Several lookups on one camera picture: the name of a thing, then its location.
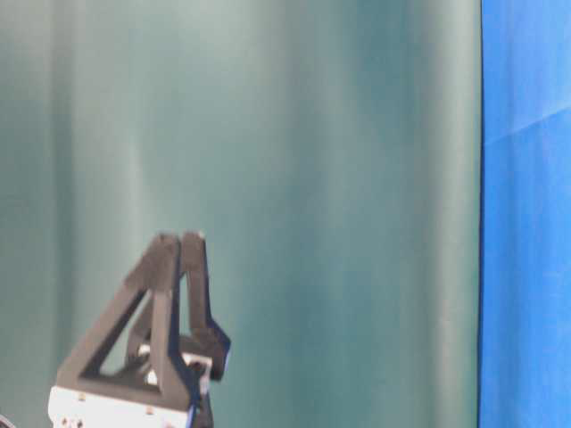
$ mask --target gripper jaw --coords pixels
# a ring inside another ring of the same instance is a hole
[[[178,330],[179,283],[184,275],[191,337]],[[230,340],[211,317],[208,287],[203,237],[157,236],[60,367],[49,404],[54,426],[76,426],[79,421],[77,426],[103,428],[88,422],[93,415],[98,424],[111,428],[112,420],[102,420],[105,416],[94,413],[90,403],[104,407],[112,400],[134,418],[145,413],[147,418],[140,422],[145,425],[140,426],[212,427],[209,382],[222,378]],[[115,374],[102,374],[104,360],[147,293],[150,299],[129,332],[125,366]],[[76,399],[72,405],[68,396]],[[73,407],[73,415],[63,406]],[[156,415],[160,424],[149,424],[148,415]]]

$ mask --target teal fabric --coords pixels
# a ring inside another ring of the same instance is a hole
[[[147,242],[199,228],[217,426],[476,426],[476,0],[26,3],[0,5],[1,412],[46,426]]]

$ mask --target robotic arm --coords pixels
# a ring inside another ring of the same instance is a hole
[[[178,331],[186,276],[191,336]],[[146,294],[128,336],[124,367],[101,366]],[[212,428],[210,380],[222,379],[230,340],[211,315],[203,237],[159,235],[113,301],[65,359],[50,393],[54,427]]]

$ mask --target blue fabric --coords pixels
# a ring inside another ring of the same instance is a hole
[[[482,428],[571,426],[571,3],[484,0]]]

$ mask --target blue backdrop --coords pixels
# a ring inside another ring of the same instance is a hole
[[[571,4],[483,1],[480,425],[571,426]]]

